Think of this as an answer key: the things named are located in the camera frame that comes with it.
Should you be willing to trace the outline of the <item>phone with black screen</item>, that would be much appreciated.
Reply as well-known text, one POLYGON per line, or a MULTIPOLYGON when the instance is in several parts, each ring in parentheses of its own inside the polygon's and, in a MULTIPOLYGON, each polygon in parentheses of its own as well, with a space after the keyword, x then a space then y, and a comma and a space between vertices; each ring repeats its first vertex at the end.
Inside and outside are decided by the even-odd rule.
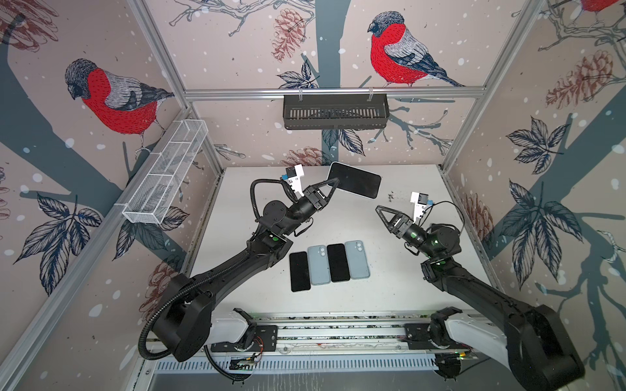
POLYGON ((306 252, 290 254, 290 287, 293 293, 311 289, 306 252))

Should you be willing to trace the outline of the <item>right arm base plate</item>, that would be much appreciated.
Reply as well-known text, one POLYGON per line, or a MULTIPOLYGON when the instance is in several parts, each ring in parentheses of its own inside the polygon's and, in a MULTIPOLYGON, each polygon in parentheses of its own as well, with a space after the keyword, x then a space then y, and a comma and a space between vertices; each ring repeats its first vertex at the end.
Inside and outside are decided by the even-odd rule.
POLYGON ((409 350, 454 350, 470 351, 469 346, 456 342, 435 343, 430 337, 430 324, 410 323, 404 324, 404 338, 402 339, 409 350))

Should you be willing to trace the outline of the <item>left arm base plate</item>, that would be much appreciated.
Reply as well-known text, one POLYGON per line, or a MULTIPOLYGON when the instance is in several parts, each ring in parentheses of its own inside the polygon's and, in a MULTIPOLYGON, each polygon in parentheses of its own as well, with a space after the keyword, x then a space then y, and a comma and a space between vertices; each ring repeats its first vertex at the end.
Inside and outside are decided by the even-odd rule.
POLYGON ((278 327, 257 325, 250 327, 237 342, 218 342, 210 345, 212 353, 261 353, 275 352, 278 340, 278 327))

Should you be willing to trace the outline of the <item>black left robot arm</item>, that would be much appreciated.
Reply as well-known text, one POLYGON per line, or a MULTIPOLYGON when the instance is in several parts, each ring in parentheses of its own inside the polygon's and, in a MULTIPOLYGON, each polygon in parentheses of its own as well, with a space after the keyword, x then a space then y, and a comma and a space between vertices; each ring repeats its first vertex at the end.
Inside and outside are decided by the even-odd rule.
POLYGON ((163 292, 157 308, 140 332, 137 350, 146 360, 173 355, 184 362, 197 353, 210 336, 212 314, 223 299, 244 282, 282 260, 293 241, 300 236, 301 225, 331 201, 340 181, 328 179, 306 187, 303 195, 284 179, 256 179, 249 197, 257 228, 246 247, 218 266, 199 275, 176 275, 163 292), (255 189, 259 184, 280 185, 292 205, 274 200, 259 210, 255 189))

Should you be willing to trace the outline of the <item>pale green phone case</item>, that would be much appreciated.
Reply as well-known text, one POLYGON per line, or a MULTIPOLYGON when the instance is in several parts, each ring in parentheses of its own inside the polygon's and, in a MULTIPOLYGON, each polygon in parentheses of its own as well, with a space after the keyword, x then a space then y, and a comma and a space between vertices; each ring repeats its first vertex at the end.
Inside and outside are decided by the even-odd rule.
POLYGON ((311 246, 306 252, 311 285, 324 285, 330 283, 331 275, 326 246, 311 246))

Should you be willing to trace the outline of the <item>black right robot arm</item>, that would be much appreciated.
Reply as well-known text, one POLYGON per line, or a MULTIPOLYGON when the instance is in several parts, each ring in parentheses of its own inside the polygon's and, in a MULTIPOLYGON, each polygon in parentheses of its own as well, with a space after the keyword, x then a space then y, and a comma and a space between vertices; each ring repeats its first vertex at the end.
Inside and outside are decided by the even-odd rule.
POLYGON ((411 254, 425 255, 421 269, 426 282, 484 317, 475 320, 456 307, 435 312, 430 322, 435 346, 474 348, 508 368, 526 390, 558 390, 585 376, 585 365, 554 310, 507 296, 454 260, 461 252, 455 226, 423 229, 409 215, 384 205, 376 213, 411 254))

